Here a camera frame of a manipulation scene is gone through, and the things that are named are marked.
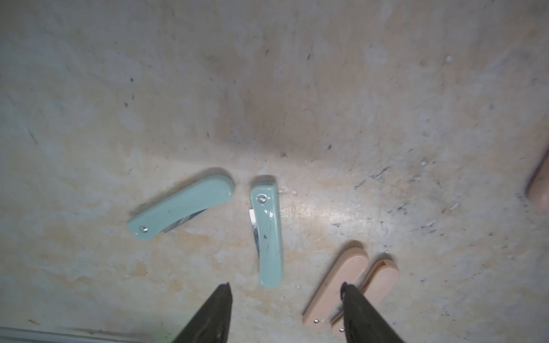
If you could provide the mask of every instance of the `peach knife handle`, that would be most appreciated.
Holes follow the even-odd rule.
[[[376,262],[367,276],[369,281],[367,281],[362,294],[373,307],[378,306],[399,280],[399,274],[399,269],[393,261],[381,260]],[[343,313],[336,316],[336,318],[332,324],[332,332],[336,336],[345,339],[345,330],[342,330],[344,329]]]
[[[335,262],[303,314],[303,325],[307,327],[320,326],[340,302],[339,292],[343,282],[354,283],[366,270],[368,262],[368,254],[364,249],[345,250]]]

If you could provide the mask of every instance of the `stained concrete surface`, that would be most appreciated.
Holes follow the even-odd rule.
[[[168,342],[230,282],[230,342],[333,342],[301,313],[342,246],[386,252],[408,342],[549,339],[546,1],[4,1],[0,326]],[[140,241],[212,167],[234,198]],[[284,278],[250,182],[276,177]]]

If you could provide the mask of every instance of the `plastic handle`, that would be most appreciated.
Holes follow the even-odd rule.
[[[127,226],[141,239],[151,239],[168,225],[231,199],[234,184],[226,176],[203,178],[131,218]]]
[[[282,280],[282,232],[278,189],[275,183],[258,183],[250,192],[259,236],[259,281],[266,288],[278,286]]]
[[[343,282],[353,283],[368,267],[368,254],[361,248],[345,250],[315,293],[301,321],[307,327],[320,327],[340,301]]]
[[[368,299],[373,307],[377,307],[383,298],[393,288],[396,282],[399,280],[399,268],[391,260],[381,260],[373,265],[372,270],[368,273],[368,282],[362,293],[364,297]],[[345,325],[343,323],[343,314],[341,313],[338,318],[332,323],[332,332],[345,339]]]

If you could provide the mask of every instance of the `metal blade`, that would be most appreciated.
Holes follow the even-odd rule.
[[[254,209],[250,209],[251,228],[254,231],[255,247],[257,249],[257,256],[259,257],[259,232],[257,231],[257,222],[255,221]]]
[[[187,217],[183,217],[181,218],[180,220],[176,221],[175,223],[172,223],[168,226],[166,226],[164,228],[164,230],[162,230],[162,232],[166,233],[168,231],[172,231],[173,229],[175,229],[176,227],[178,227],[179,225],[182,225],[183,223],[185,222],[188,222],[189,220],[193,219],[194,217],[196,217],[197,215],[201,214],[202,212],[206,211],[207,209],[203,209],[201,211],[198,211],[198,212],[195,212],[191,215],[188,215]]]

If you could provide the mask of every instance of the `mint green folding knife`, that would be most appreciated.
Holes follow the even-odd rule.
[[[250,192],[250,219],[259,255],[259,281],[266,288],[282,280],[282,232],[276,183],[254,185]]]
[[[234,184],[226,176],[205,177],[131,218],[127,226],[141,239],[151,239],[231,199]]]

